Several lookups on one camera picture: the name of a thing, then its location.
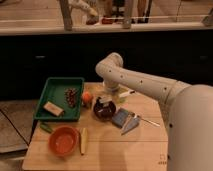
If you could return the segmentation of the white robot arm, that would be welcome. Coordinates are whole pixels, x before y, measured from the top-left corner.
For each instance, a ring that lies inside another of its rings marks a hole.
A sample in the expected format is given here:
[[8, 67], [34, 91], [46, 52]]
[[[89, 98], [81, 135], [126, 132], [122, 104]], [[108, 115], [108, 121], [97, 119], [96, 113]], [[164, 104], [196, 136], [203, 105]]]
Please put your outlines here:
[[213, 171], [213, 86], [127, 70], [116, 52], [95, 71], [107, 90], [123, 85], [169, 108], [167, 171]]

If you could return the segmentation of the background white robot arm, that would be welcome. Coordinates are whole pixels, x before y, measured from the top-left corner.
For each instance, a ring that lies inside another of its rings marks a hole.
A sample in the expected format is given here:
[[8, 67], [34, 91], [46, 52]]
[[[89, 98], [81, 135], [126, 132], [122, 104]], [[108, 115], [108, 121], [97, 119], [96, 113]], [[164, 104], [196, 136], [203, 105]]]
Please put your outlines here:
[[93, 9], [88, 3], [84, 0], [68, 0], [69, 5], [72, 8], [80, 9], [90, 16], [97, 17], [98, 13], [95, 9]]

